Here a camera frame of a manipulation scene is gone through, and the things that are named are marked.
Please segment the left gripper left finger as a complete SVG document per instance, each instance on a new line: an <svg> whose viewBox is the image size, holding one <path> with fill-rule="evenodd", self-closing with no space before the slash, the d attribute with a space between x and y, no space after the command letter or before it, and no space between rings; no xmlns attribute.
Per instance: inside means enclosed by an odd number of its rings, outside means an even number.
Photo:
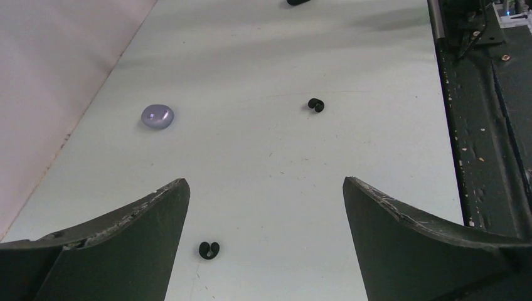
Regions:
<svg viewBox="0 0 532 301"><path fill-rule="evenodd" d="M147 196L38 240L1 244L2 300L164 300L190 188Z"/></svg>

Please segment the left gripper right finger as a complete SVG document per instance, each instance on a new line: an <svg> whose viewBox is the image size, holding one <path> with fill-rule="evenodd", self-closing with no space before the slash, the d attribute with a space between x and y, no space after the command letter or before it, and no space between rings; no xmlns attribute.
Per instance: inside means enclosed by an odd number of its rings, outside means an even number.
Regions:
<svg viewBox="0 0 532 301"><path fill-rule="evenodd" d="M369 300L530 300L531 243L439 218L356 177L343 183Z"/></svg>

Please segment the purple charging case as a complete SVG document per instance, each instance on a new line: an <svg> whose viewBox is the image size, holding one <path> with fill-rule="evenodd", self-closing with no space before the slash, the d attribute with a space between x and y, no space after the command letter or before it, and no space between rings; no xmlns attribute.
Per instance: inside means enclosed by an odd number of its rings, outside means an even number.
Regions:
<svg viewBox="0 0 532 301"><path fill-rule="evenodd" d="M150 129L168 128L174 120L174 111L163 104L147 106L141 113L141 122Z"/></svg>

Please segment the black charging case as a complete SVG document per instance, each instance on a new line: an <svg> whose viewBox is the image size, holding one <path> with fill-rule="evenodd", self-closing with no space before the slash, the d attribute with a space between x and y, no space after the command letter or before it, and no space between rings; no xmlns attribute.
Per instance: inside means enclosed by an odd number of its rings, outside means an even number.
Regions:
<svg viewBox="0 0 532 301"><path fill-rule="evenodd" d="M310 0L286 0L287 4L290 6L298 6L304 4Z"/></svg>

